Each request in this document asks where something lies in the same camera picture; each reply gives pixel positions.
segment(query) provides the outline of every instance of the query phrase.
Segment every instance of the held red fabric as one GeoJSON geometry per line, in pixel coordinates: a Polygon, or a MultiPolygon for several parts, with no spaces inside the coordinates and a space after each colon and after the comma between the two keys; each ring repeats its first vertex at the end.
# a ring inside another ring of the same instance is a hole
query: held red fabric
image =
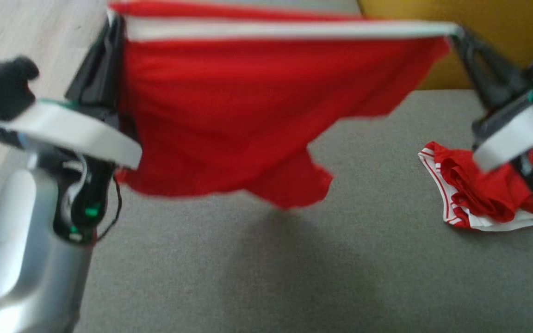
{"type": "MultiPolygon", "coordinates": [[[[144,19],[362,20],[177,2],[112,8],[144,19]]],[[[143,157],[125,181],[154,196],[245,189],[286,209],[319,202],[332,175],[307,144],[339,118],[386,116],[447,52],[443,38],[127,40],[121,109],[143,157]]]]}
{"type": "Polygon", "coordinates": [[[441,165],[446,183],[457,188],[453,202],[467,207],[470,213],[486,215],[498,222],[512,221],[518,209],[533,213],[533,194],[509,164],[483,173],[474,164],[469,150],[450,150],[436,142],[428,143],[425,148],[435,152],[435,162],[441,165]]]}

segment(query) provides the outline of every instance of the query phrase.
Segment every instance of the red garment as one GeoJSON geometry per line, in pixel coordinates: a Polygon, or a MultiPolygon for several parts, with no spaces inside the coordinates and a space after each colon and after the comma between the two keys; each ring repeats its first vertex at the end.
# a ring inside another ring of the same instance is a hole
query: red garment
{"type": "MultiPolygon", "coordinates": [[[[443,179],[457,190],[451,197],[456,205],[497,222],[512,221],[520,209],[533,214],[533,194],[509,164],[483,173],[474,163],[470,150],[450,150],[436,142],[428,143],[425,148],[434,152],[443,179]]],[[[454,212],[460,218],[465,215],[461,209],[454,212]]]]}
{"type": "MultiPolygon", "coordinates": [[[[172,19],[362,20],[174,2],[112,8],[172,19]]],[[[143,157],[125,180],[155,196],[245,189],[283,208],[319,202],[332,175],[307,144],[339,118],[386,116],[447,52],[443,38],[127,41],[121,108],[143,157]]]]}

